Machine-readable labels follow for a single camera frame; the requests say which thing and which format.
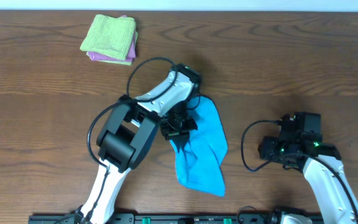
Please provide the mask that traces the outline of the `blue cloth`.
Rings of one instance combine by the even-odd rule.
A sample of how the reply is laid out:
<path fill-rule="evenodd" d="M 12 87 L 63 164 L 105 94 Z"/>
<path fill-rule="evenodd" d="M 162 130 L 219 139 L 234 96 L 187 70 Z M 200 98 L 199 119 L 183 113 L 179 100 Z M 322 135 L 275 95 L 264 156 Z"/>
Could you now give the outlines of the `blue cloth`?
<path fill-rule="evenodd" d="M 171 140 L 175 151 L 177 180 L 192 190 L 223 197 L 226 192 L 221 164 L 228 144 L 213 100 L 200 96 L 189 101 L 188 112 L 198 129 L 190 131 L 187 141 Z"/>

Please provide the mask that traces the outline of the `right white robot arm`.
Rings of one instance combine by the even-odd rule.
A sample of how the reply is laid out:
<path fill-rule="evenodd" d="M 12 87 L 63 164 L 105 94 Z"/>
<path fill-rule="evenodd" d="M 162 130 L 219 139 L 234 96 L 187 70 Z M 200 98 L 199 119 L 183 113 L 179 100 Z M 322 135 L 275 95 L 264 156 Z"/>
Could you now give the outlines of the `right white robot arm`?
<path fill-rule="evenodd" d="M 358 223 L 358 201 L 337 147 L 323 141 L 321 115 L 297 112 L 275 123 L 277 137 L 265 136 L 260 158 L 301 172 L 313 190 L 324 223 Z"/>

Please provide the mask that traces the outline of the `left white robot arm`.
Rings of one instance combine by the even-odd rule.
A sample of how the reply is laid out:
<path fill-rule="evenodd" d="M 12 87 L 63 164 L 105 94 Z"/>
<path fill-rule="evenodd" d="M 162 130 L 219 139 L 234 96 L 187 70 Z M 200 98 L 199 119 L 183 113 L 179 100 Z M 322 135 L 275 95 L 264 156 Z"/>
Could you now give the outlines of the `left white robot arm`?
<path fill-rule="evenodd" d="M 158 132 L 167 141 L 187 142 L 197 124 L 187 103 L 199 90 L 201 77 L 183 64 L 144 95 L 123 95 L 105 112 L 109 116 L 96 144 L 98 174 L 88 200 L 74 214 L 74 223 L 107 223 L 127 174 L 148 154 Z"/>

